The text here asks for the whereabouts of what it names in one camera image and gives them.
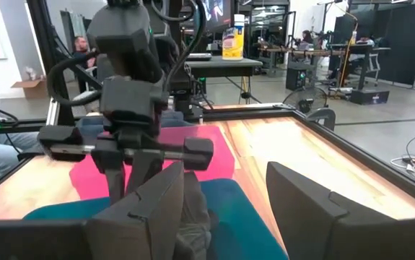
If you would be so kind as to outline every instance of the computer screen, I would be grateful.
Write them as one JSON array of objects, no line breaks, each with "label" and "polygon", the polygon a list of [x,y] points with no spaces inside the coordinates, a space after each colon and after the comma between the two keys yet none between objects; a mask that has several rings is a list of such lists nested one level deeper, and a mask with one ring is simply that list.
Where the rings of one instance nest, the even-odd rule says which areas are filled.
[{"label": "computer screen", "polygon": [[232,26],[232,0],[202,0],[202,2],[206,10],[207,32],[216,32]]}]

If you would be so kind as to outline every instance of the fan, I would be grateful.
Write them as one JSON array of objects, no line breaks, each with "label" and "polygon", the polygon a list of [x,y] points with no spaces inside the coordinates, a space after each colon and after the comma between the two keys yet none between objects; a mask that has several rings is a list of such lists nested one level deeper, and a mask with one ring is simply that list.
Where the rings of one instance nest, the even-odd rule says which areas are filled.
[{"label": "fan", "polygon": [[327,108],[328,96],[318,87],[301,87],[289,94],[283,104],[291,105],[306,114],[318,108]]}]

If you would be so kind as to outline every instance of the pink cloth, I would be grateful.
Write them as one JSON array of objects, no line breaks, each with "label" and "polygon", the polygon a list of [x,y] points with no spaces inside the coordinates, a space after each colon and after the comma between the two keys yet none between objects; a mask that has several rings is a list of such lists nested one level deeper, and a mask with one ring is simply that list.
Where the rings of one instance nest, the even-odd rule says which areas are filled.
[{"label": "pink cloth", "polygon": [[[235,169],[235,159],[216,126],[185,126],[164,128],[161,130],[159,141],[167,144],[183,144],[185,137],[208,138],[214,143],[214,156],[205,171],[196,171],[200,181],[209,181],[218,178],[232,178]],[[166,168],[171,161],[165,161]],[[131,166],[126,165],[126,183],[130,176]],[[86,156],[78,162],[69,173],[74,188],[81,199],[96,199],[108,196],[106,178],[95,166],[91,156]]]}]

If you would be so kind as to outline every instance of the teal cloth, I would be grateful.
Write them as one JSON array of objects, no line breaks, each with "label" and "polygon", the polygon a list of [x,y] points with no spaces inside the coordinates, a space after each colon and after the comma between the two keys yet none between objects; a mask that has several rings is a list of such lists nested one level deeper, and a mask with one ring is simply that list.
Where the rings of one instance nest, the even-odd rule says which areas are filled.
[{"label": "teal cloth", "polygon": [[[207,207],[219,218],[212,230],[218,260],[287,260],[287,255],[238,184],[230,179],[201,182]],[[109,207],[109,198],[47,206],[29,213],[25,220],[87,219]]]}]

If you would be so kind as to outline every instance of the floor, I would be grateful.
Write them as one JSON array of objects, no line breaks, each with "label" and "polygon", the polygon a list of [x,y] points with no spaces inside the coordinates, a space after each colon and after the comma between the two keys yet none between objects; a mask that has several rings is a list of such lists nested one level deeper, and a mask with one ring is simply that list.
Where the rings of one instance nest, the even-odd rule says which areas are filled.
[{"label": "floor", "polygon": [[[240,83],[239,77],[231,79]],[[208,99],[215,105],[237,104],[239,90],[227,79],[208,78],[207,84]],[[252,93],[262,103],[282,102],[291,92],[284,86],[285,73],[283,77],[252,78]],[[73,82],[68,84],[68,88],[71,96],[77,94]],[[379,88],[390,91],[388,103],[357,105],[345,100],[329,100],[328,104],[337,115],[337,134],[390,163],[393,158],[406,154],[406,144],[415,137],[415,88],[386,83],[380,83]],[[16,111],[19,119],[45,118],[48,99],[4,99],[1,100],[0,108]],[[74,114],[83,116],[85,111],[77,108]],[[411,143],[409,150],[415,155],[415,141]],[[405,170],[401,170],[415,179],[415,174],[407,174]]]}]

